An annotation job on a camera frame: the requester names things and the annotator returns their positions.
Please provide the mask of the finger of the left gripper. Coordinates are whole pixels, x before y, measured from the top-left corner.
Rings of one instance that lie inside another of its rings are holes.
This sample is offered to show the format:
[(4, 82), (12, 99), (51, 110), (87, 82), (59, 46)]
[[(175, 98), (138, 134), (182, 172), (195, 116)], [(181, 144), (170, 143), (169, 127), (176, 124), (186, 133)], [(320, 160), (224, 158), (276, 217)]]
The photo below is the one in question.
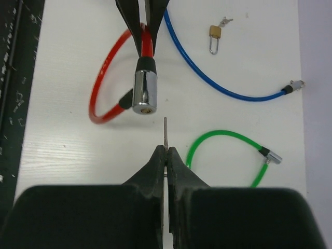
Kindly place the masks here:
[(157, 35), (163, 15), (167, 9), (169, 0), (150, 0), (148, 1), (148, 27), (153, 42), (153, 50), (155, 52)]
[(146, 57), (146, 30), (140, 22), (140, 8), (137, 0), (116, 0), (116, 6), (129, 29), (139, 57)]

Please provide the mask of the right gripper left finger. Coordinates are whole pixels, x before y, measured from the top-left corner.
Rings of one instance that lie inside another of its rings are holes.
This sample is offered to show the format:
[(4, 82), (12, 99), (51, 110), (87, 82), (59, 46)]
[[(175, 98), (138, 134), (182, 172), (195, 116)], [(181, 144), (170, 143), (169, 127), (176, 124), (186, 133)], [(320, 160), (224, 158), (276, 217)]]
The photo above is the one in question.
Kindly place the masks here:
[(25, 190), (1, 231), (1, 248), (162, 248), (163, 146), (120, 185)]

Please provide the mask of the green cable lock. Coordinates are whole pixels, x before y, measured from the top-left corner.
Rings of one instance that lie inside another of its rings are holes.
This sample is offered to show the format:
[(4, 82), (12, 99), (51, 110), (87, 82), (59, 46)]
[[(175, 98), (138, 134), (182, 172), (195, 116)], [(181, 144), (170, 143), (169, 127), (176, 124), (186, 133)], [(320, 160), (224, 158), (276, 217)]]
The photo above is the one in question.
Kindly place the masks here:
[(257, 187), (282, 157), (242, 134), (213, 130), (189, 147), (185, 165), (210, 186)]

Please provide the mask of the brass padlock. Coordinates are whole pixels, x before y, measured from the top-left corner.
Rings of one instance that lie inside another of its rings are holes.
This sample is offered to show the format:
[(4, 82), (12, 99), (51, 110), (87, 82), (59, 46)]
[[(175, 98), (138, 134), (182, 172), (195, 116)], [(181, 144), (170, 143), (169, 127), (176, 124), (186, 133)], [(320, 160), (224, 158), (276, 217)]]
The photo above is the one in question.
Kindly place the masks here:
[(219, 40), (222, 35), (222, 29), (219, 26), (211, 25), (209, 29), (209, 51), (211, 54), (216, 55), (219, 49)]

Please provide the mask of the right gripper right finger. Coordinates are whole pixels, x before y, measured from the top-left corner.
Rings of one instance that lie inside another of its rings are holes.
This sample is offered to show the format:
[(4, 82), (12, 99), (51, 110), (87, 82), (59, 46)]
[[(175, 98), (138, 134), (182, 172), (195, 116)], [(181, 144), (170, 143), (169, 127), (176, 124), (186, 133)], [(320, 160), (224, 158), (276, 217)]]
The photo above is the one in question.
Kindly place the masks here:
[(211, 187), (167, 154), (174, 248), (325, 248), (306, 199), (289, 188)]

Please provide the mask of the red cable lock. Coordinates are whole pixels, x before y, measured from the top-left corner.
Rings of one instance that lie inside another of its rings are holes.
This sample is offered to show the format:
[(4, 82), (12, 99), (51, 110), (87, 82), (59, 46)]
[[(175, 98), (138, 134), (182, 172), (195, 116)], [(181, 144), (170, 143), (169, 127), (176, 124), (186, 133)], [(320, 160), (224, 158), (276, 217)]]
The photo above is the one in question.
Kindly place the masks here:
[(141, 23), (140, 28), (140, 38), (142, 39), (140, 52), (142, 55), (137, 61), (134, 74), (134, 86), (118, 101), (114, 107), (102, 115), (96, 114), (96, 103), (99, 90), (105, 73), (107, 72), (113, 58), (122, 45), (131, 36), (129, 30), (125, 30), (119, 37), (99, 70), (91, 92), (88, 107), (89, 118), (95, 124), (100, 125), (107, 123), (128, 109), (133, 109), (135, 113), (141, 115), (153, 114), (157, 110), (158, 76), (154, 60), (153, 41), (147, 25)]

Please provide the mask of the red lock silver keys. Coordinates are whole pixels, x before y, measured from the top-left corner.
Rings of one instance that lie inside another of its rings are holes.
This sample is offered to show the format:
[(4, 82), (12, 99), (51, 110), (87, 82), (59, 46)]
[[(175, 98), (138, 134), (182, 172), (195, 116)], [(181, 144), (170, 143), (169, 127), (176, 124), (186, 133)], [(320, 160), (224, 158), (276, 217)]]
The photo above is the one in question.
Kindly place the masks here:
[(168, 120), (164, 117), (163, 120), (163, 146), (164, 146), (164, 177), (168, 175)]

